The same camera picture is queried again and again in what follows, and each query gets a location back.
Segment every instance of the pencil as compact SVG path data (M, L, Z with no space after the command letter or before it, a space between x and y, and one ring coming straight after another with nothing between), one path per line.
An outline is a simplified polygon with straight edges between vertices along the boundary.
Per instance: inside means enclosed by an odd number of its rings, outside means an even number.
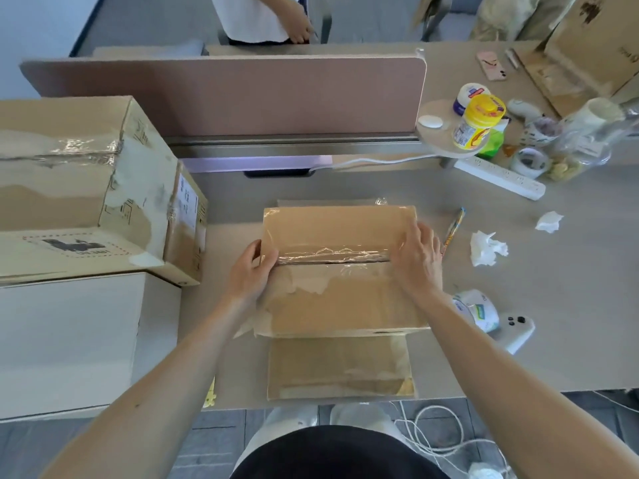
M466 209L464 207L460 208L457 218L451 223L451 226L448 228L448 234L446 235L446 240L444 241L442 246L442 257L446 253L446 249L452 242L452 238L455 236L455 232L457 232L457 229L459 228L459 225L461 225L461 221L464 220L465 215Z

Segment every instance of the crumpled tissue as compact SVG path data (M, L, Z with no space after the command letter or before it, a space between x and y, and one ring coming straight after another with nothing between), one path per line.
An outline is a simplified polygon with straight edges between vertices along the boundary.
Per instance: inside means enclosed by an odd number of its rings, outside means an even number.
M508 244L491 239L495 232L487 235L475 232L470 237L470 260L473 267L478 265L495 265L497 254L508 256Z
M543 230L549 234L559 230L559 221L563 218L563 215L559 215L557 212L548 212L541 216L537 226L537 230Z

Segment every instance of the white shirt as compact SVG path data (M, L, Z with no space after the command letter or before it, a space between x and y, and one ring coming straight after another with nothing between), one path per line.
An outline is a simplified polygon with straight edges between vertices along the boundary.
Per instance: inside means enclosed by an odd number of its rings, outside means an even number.
M230 39L247 43L283 42L288 39L277 15L261 1L212 1L222 28Z

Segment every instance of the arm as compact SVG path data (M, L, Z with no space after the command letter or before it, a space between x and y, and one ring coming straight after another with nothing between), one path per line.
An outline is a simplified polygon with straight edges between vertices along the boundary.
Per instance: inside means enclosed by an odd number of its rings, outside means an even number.
M313 26L304 8L295 0L259 0L277 15L293 43L305 43L313 34Z
M47 467L42 479L162 478L211 386L225 343L267 283L277 253L258 267L260 241L244 251L214 311L145 377L108 406Z
M520 478L639 478L639 457L460 316L442 290L440 241L418 224L391 254L459 385Z

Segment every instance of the phone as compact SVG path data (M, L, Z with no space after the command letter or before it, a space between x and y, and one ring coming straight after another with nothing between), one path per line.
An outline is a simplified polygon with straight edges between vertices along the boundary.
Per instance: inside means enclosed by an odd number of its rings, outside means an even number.
M506 70L494 52L477 52L477 60L488 80L506 80Z

